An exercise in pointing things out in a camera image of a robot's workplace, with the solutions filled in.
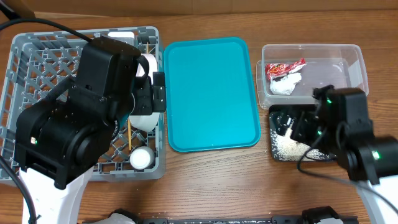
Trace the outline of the grey bowl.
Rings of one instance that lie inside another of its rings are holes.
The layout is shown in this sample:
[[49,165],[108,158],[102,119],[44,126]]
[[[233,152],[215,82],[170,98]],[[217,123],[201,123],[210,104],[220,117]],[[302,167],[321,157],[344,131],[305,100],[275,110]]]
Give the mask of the grey bowl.
[[152,131],[159,120],[160,113],[153,112],[151,115],[130,115],[129,122],[132,127],[140,129],[141,131],[150,132]]

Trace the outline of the small white bowl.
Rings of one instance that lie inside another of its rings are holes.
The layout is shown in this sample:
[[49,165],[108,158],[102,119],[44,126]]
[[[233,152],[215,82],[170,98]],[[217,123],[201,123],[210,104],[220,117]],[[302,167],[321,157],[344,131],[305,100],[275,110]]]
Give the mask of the small white bowl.
[[[157,67],[157,61],[155,59],[155,57],[152,54],[142,54],[148,61],[149,63],[149,73],[148,76],[151,79],[151,83],[154,84],[154,77],[153,77],[153,73],[158,71],[158,67]],[[136,77],[141,77],[145,74],[145,71],[142,67],[141,64],[138,65],[137,68],[137,72],[136,72]]]

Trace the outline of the white tissue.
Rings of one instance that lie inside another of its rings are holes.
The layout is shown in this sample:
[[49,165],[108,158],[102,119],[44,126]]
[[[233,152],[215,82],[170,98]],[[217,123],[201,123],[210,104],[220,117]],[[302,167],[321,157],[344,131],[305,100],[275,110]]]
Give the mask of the white tissue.
[[270,90],[274,95],[290,95],[302,79],[301,73],[291,73],[281,79],[272,80]]

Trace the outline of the white paper cup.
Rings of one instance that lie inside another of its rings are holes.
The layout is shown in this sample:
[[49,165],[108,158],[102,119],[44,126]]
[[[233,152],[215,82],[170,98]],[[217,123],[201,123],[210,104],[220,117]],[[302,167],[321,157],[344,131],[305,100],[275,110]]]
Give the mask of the white paper cup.
[[130,165],[136,170],[149,168],[155,161],[154,151],[147,147],[138,147],[129,156]]

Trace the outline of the red snack wrapper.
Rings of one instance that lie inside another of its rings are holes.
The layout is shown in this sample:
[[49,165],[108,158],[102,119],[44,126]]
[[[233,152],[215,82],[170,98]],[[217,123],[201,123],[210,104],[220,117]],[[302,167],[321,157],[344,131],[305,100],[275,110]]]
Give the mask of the red snack wrapper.
[[268,80],[273,80],[275,78],[284,77],[288,74],[298,72],[304,66],[306,66],[306,61],[304,58],[292,63],[270,63],[265,67],[265,72]]

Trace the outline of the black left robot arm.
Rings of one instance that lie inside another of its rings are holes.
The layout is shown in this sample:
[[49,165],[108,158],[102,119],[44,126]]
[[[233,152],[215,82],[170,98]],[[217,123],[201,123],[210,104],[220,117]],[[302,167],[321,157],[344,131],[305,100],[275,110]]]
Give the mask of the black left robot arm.
[[16,121],[14,158],[28,223],[75,223],[99,158],[130,116],[166,110],[165,73],[133,45],[87,39],[77,74]]

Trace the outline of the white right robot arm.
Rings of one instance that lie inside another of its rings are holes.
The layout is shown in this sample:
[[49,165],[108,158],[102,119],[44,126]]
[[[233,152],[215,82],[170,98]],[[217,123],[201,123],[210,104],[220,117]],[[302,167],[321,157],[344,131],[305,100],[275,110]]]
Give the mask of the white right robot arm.
[[[328,85],[314,88],[313,97],[312,105],[269,108],[270,126],[278,135],[290,129],[290,139],[308,146],[297,161],[298,171],[352,185],[372,223],[397,223],[397,139],[375,136],[361,89]],[[345,169],[348,179],[302,169],[304,158],[314,149]]]

